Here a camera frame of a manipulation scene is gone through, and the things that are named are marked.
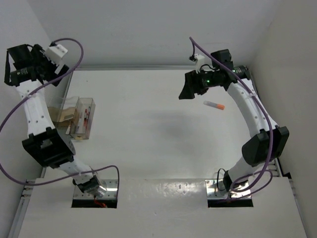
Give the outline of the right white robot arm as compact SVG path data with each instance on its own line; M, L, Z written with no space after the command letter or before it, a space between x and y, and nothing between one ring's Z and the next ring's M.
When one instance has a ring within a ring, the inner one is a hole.
M211 53L214 57L210 70L203 70L205 58L192 54L189 59L195 70L185 74L184 87L180 100L191 100L196 95L205 94L209 88L223 87L235 101L249 130L250 139L242 146L242 157L229 170L225 171L221 188L230 191L245 183L248 175L267 161L279 157L289 137L287 127L280 127L267 113L251 81L249 69L234 66L228 49Z

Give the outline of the red pen with clear cap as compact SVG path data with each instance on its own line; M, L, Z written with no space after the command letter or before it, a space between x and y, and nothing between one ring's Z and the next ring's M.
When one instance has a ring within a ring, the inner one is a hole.
M85 113L84 113L84 123L83 126L86 128L87 127L87 123L88 123L88 119L89 119L89 109L87 108L85 109Z

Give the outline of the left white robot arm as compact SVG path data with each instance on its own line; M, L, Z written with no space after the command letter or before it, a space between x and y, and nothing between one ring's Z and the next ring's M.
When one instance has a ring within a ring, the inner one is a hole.
M54 79L62 77L69 67L62 62L67 49L52 43L46 50L40 45L23 44L8 48L6 59L13 59L15 70L5 63L4 82L15 87L23 103L27 119L27 138L23 148L42 167L59 169L73 178L82 193L98 195L101 183L91 167L75 157L72 141L61 135L54 126L45 101L45 82L54 86Z

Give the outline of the orange capped white tube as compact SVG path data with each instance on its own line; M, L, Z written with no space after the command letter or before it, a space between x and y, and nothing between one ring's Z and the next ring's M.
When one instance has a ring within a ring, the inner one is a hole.
M224 110L225 109L225 106L222 105L222 104L217 104L217 103L210 102L210 101L204 101L203 103L206 106L213 107L213 108L216 108L216 109L219 109L219 110Z

